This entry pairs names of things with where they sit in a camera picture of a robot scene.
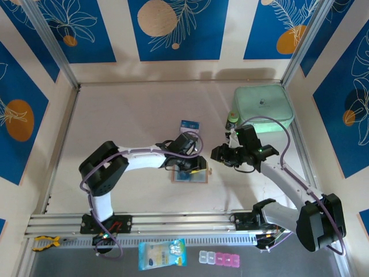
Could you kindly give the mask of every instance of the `light green container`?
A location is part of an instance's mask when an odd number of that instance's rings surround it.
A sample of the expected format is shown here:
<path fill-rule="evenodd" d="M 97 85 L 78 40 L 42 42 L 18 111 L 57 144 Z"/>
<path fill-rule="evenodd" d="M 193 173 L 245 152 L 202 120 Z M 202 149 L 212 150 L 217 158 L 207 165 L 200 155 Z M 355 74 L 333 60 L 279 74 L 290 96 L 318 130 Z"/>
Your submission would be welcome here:
<path fill-rule="evenodd" d="M 238 125 L 258 115 L 278 120 L 286 128 L 291 124 L 294 114 L 281 85 L 258 85 L 236 89 L 232 109 L 238 111 Z M 281 131 L 273 121 L 258 118 L 250 121 L 257 133 Z"/>

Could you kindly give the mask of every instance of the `plastic bag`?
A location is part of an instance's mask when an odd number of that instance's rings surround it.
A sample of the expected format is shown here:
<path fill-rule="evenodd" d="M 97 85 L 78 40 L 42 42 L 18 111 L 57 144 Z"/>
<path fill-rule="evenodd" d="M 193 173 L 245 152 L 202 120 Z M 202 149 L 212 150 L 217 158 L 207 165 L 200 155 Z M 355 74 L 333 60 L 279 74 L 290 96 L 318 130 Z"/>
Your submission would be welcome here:
<path fill-rule="evenodd" d="M 187 265 L 184 239 L 164 242 L 141 242 L 138 246 L 138 269 L 146 270 L 168 265 Z"/>

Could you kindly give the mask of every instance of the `small bottle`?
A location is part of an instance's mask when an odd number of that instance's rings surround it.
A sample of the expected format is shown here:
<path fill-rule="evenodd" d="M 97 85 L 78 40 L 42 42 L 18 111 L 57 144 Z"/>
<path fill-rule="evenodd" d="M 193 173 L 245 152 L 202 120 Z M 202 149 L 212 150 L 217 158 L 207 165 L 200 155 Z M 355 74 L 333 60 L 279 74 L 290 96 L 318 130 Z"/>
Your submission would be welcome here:
<path fill-rule="evenodd" d="M 237 111 L 230 111 L 228 113 L 227 123 L 225 124 L 225 137 L 227 138 L 227 140 L 229 140 L 231 130 L 236 129 L 239 117 L 240 116 Z"/>

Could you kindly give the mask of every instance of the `white tabletop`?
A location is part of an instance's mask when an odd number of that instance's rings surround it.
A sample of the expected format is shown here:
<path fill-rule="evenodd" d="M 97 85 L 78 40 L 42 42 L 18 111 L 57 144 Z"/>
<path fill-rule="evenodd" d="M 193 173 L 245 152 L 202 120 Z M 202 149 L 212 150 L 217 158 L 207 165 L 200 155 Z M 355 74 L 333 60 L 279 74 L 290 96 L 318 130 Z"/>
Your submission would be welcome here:
<path fill-rule="evenodd" d="M 210 159 L 211 150 L 225 142 L 224 126 L 234 90 L 241 82 L 171 82 L 82 86 L 52 187 L 49 214 L 88 212 L 79 189 L 79 165 L 102 143 L 147 147 L 175 139 L 181 120 L 200 122 L 202 155 L 213 174 L 208 184 L 173 184 L 164 169 L 140 169 L 123 174 L 112 191 L 115 212 L 191 212 L 252 209 L 273 198 L 293 207 L 271 180 L 258 172 L 237 173 Z M 262 144 L 282 152 L 284 132 L 258 135 Z M 285 160 L 303 176 L 292 142 Z M 268 158 L 277 163 L 278 156 Z"/>

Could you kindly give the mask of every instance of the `metal grate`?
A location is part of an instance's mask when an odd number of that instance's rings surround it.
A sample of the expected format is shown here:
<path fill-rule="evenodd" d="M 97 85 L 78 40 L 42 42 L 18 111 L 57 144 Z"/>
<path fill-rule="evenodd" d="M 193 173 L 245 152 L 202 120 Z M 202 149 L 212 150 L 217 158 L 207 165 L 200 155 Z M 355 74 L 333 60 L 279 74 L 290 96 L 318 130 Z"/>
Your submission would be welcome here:
<path fill-rule="evenodd" d="M 161 242 L 161 241 L 173 241 L 178 238 L 184 238 L 186 240 L 186 246 L 238 246 L 238 245 L 256 245 L 256 235 L 254 234 L 230 234 L 230 235 L 187 235 L 187 236 L 162 236 L 162 237 L 118 237 L 119 243 L 124 248 L 135 248 L 140 242 Z M 44 247 L 50 242 L 38 241 L 36 247 Z M 60 248 L 91 248 L 91 238 L 77 238 L 72 241 L 63 243 Z"/>

